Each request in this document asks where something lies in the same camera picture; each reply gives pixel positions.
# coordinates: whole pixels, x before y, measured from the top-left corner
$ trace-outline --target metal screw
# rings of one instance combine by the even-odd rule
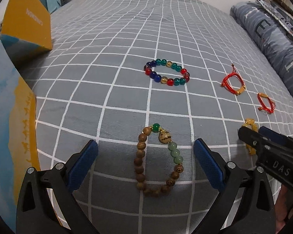
[[[234,169],[236,167],[236,164],[234,162],[228,162],[227,163],[227,166],[230,168],[230,169]]]
[[[35,170],[35,169],[34,169],[33,167],[30,167],[30,168],[28,168],[27,172],[28,172],[28,173],[33,173],[34,170]]]
[[[258,170],[260,173],[263,173],[263,172],[264,172],[264,169],[263,169],[261,166],[257,167],[257,170]]]
[[[58,170],[61,170],[63,167],[64,167],[63,163],[57,163],[56,166],[55,166],[55,168],[58,169]]]

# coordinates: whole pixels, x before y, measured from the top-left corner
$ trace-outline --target red glass bead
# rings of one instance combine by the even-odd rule
[[[183,68],[181,71],[180,71],[180,73],[183,75],[183,74],[185,74],[187,72],[187,70],[185,69],[185,68]]]
[[[187,76],[187,75],[186,75],[186,76],[184,76],[183,78],[186,80],[186,82],[189,82],[189,80],[190,80],[190,77],[189,77],[189,76]]]
[[[167,81],[167,85],[173,86],[174,85],[174,80],[172,78],[169,78]]]
[[[151,72],[152,72],[152,69],[150,69],[150,68],[147,68],[147,69],[146,69],[146,75],[150,75]]]

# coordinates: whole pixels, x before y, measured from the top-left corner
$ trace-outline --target blue gripper pad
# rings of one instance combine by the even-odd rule
[[[210,154],[211,150],[199,139],[194,142],[193,150],[212,187],[222,192],[225,189],[225,175]]]
[[[272,131],[271,129],[267,127],[260,127],[258,132],[262,135],[267,137],[268,139],[271,139],[274,143],[277,143],[279,145],[284,146],[287,143],[287,137],[284,135],[281,135],[275,131]]]
[[[76,161],[67,176],[67,189],[70,193],[77,190],[86,177],[91,165],[98,156],[98,144],[93,141]]]

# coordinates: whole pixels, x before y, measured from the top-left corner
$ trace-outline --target bracelet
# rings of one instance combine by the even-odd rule
[[[255,120],[254,119],[250,119],[250,118],[246,118],[245,121],[244,121],[244,124],[242,125],[242,127],[248,127],[248,126],[251,126],[251,129],[255,132],[258,132],[258,127],[257,125],[255,124]],[[250,145],[246,145],[246,148],[249,150],[249,154],[251,156],[255,155],[256,154],[256,150],[251,147]]]
[[[167,78],[166,76],[161,76],[158,75],[155,71],[152,71],[152,67],[156,67],[157,65],[162,65],[162,66],[167,66],[167,67],[171,67],[172,69],[174,69],[177,72],[180,72],[183,77],[182,78]],[[150,78],[154,79],[155,82],[159,83],[166,83],[169,86],[173,86],[173,85],[184,85],[185,83],[189,82],[190,80],[190,73],[187,72],[187,70],[185,68],[182,68],[182,66],[178,66],[177,63],[172,63],[171,61],[167,61],[165,59],[161,60],[161,59],[156,59],[153,61],[149,61],[146,63],[146,65],[144,66],[144,71],[145,74],[148,75]]]
[[[275,102],[273,102],[273,101],[267,96],[267,94],[265,94],[265,93],[258,93],[258,94],[257,94],[257,98],[258,98],[259,102],[260,102],[261,105],[262,105],[262,106],[260,106],[260,107],[258,108],[258,110],[260,110],[260,111],[261,111],[261,110],[265,110],[267,113],[272,114],[273,111],[274,111],[274,109],[276,108],[276,104],[275,104]],[[264,104],[262,98],[266,98],[266,99],[268,100],[268,102],[269,102],[269,104],[270,104],[270,109]]]
[[[240,95],[244,90],[245,90],[245,84],[244,84],[244,81],[243,81],[243,79],[242,79],[242,77],[236,72],[236,69],[234,68],[234,65],[233,65],[233,63],[231,63],[231,66],[232,66],[232,73],[231,74],[229,74],[229,75],[227,75],[224,79],[223,79],[223,81],[222,81],[222,83],[221,83],[221,87],[225,87],[225,88],[227,88],[227,90],[228,91],[230,91],[232,94],[235,94],[235,95]],[[229,84],[228,84],[228,82],[227,82],[227,80],[230,78],[230,77],[232,77],[232,76],[236,76],[238,79],[239,79],[239,81],[240,81],[240,83],[241,83],[241,88],[240,89],[238,89],[238,90],[235,90],[235,89],[233,89]]]
[[[166,180],[166,185],[163,185],[156,190],[152,190],[150,188],[146,187],[145,181],[145,175],[143,174],[144,168],[142,166],[143,158],[145,156],[145,147],[147,140],[147,137],[151,134],[151,132],[159,132],[159,140],[161,143],[168,144],[168,149],[171,151],[170,154],[174,158],[174,162],[176,164],[175,170],[171,173],[170,178]],[[180,155],[180,151],[177,149],[177,144],[171,140],[171,135],[169,131],[166,131],[165,129],[161,128],[161,126],[158,123],[153,124],[152,126],[145,127],[143,129],[143,132],[139,135],[138,139],[139,142],[137,144],[137,152],[136,152],[136,158],[133,161],[135,164],[135,173],[136,173],[136,180],[137,188],[139,190],[142,190],[144,195],[148,196],[154,196],[158,197],[160,193],[168,194],[170,192],[171,187],[175,184],[176,180],[179,178],[179,174],[183,172],[183,157]]]

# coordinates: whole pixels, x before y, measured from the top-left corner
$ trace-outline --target cardboard box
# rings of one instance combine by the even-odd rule
[[[9,0],[0,40],[14,65],[52,50],[49,12],[39,0]]]
[[[26,170],[40,170],[35,119],[35,95],[0,41],[0,216],[14,232]]]

